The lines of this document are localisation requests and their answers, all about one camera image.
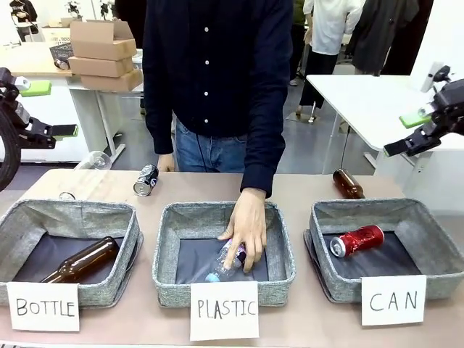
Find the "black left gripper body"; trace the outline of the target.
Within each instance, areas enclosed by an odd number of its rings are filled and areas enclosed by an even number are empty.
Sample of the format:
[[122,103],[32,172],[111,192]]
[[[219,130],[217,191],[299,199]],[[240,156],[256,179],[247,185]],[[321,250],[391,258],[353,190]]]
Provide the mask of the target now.
[[52,127],[31,117],[17,97],[27,91],[31,82],[20,76],[14,77],[10,70],[1,68],[1,111],[12,123],[21,149],[53,149],[56,139],[51,136]]

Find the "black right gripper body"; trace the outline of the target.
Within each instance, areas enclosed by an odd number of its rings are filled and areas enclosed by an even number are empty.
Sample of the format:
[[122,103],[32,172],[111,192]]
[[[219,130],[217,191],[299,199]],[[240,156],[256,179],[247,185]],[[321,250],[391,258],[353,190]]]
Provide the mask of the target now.
[[432,105],[431,127],[428,137],[443,137],[449,133],[463,135],[463,79],[434,77],[435,94]]

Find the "person left hand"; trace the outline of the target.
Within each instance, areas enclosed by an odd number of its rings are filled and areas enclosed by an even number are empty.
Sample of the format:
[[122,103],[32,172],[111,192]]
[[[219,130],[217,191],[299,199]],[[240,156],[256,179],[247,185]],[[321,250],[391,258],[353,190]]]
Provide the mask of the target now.
[[265,222],[266,194],[258,188],[244,188],[235,203],[228,227],[218,240],[230,240],[223,267],[231,269],[236,252],[245,246],[244,272],[258,262],[267,244]]

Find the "person right hand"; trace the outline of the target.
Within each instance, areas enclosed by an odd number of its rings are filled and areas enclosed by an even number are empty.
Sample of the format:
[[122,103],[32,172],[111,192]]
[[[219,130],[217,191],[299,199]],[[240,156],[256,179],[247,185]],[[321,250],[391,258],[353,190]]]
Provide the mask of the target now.
[[175,172],[176,162],[174,154],[162,154],[158,157],[157,168],[160,172]]

